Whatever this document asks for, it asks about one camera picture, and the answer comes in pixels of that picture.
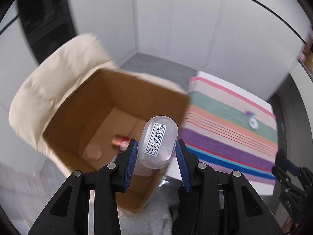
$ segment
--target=beige cushion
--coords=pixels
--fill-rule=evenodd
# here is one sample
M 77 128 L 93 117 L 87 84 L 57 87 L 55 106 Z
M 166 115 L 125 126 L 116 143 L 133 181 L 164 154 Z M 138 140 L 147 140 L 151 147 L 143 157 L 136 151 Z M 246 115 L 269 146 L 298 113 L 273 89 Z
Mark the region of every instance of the beige cushion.
M 45 142 L 42 134 L 63 101 L 97 69 L 119 70 L 99 39 L 82 34 L 68 41 L 25 80 L 9 112 L 13 130 L 30 146 L 53 160 L 66 175 L 71 174 Z M 177 84 L 145 73 L 124 73 L 184 93 Z

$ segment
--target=blue stripe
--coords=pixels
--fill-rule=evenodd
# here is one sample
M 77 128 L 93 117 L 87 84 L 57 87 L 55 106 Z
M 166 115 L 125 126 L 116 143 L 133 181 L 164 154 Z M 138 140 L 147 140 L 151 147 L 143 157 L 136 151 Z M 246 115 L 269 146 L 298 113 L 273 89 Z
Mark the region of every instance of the blue stripe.
M 227 158 L 224 158 L 224 157 L 221 157 L 221 156 L 218 156 L 218 155 L 214 155 L 214 154 L 212 154 L 212 153 L 206 152 L 206 151 L 204 151 L 204 150 L 198 149 L 198 148 L 193 147 L 193 146 L 190 146 L 190 145 L 188 145 L 188 144 L 186 144 L 186 145 L 188 146 L 189 149 L 191 149 L 191 150 L 193 150 L 193 151 L 196 151 L 196 152 L 198 152 L 198 153 L 202 153 L 202 154 L 204 154 L 204 155 L 208 155 L 208 156 L 210 156 L 210 157 L 212 157 L 212 158 L 216 158 L 216 159 L 221 160 L 221 161 L 223 161 L 223 162 L 228 162 L 228 163 L 231 163 L 231 164 L 233 164 L 233 165 L 237 165 L 237 166 L 239 166 L 239 167 L 246 168 L 246 169 L 251 169 L 251 170 L 253 170 L 253 171 L 255 171 L 255 172 L 263 173 L 263 174 L 266 174 L 266 175 L 272 174 L 271 172 L 268 172 L 268 171 L 264 171 L 264 170 L 261 170 L 261 169 L 255 168 L 255 167 L 251 167 L 251 166 L 249 166 L 249 165 L 245 165 L 245 164 L 238 163 L 238 162 L 236 162 L 236 161 L 229 160 L 229 159 L 227 159 Z
M 249 166 L 245 166 L 236 162 L 232 162 L 230 160 L 227 160 L 225 158 L 221 158 L 220 156 L 216 156 L 216 155 L 211 155 L 210 153 L 203 153 L 201 152 L 201 150 L 193 150 L 195 148 L 186 145 L 188 152 L 194 153 L 197 155 L 197 157 L 199 159 L 202 159 L 203 161 L 209 162 L 209 163 L 213 163 L 219 166 L 223 166 L 232 170 L 239 170 L 240 172 L 243 173 L 247 173 L 250 175 L 254 175 L 254 176 L 258 176 L 261 178 L 266 178 L 266 179 L 271 179 L 271 180 L 275 180 L 275 177 L 273 174 L 269 173 L 269 172 L 264 172 L 262 170 L 258 170 L 258 169 L 254 169 L 252 167 Z

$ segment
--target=white round object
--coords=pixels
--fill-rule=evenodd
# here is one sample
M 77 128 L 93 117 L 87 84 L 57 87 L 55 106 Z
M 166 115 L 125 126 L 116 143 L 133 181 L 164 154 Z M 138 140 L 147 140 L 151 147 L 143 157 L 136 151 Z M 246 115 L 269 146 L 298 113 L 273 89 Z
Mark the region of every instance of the white round object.
M 259 123 L 254 117 L 249 118 L 248 124 L 252 130 L 257 130 L 259 128 Z
M 102 151 L 99 144 L 90 144 L 85 148 L 86 157 L 90 160 L 98 161 L 102 157 Z
M 207 165 L 205 163 L 198 163 L 198 168 L 199 169 L 205 169 Z
M 239 178 L 241 176 L 241 172 L 240 171 L 237 171 L 237 170 L 234 170 L 233 171 L 233 175 L 237 178 Z
M 115 163 L 109 163 L 107 167 L 108 167 L 108 169 L 115 169 L 116 164 Z
M 81 171 L 80 170 L 76 170 L 73 172 L 73 177 L 78 178 L 81 175 Z

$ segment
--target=striped towel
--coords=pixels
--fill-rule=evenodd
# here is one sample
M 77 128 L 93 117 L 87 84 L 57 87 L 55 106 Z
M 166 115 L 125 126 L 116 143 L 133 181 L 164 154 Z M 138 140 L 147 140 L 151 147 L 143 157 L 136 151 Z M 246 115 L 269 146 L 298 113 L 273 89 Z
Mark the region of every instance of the striped towel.
M 250 181 L 274 185 L 271 169 L 277 127 L 273 113 L 216 82 L 202 77 L 190 81 L 191 103 L 180 129 L 188 151 L 217 171 L 239 170 Z M 249 127 L 246 111 L 255 113 L 257 130 Z

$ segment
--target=label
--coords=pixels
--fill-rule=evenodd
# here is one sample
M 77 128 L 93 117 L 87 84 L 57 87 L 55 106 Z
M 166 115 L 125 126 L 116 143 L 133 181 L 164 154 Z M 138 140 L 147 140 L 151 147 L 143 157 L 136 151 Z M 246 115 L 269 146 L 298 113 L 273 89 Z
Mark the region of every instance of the label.
M 159 153 L 159 149 L 165 134 L 166 125 L 154 123 L 149 141 L 146 146 L 144 153 L 156 157 Z

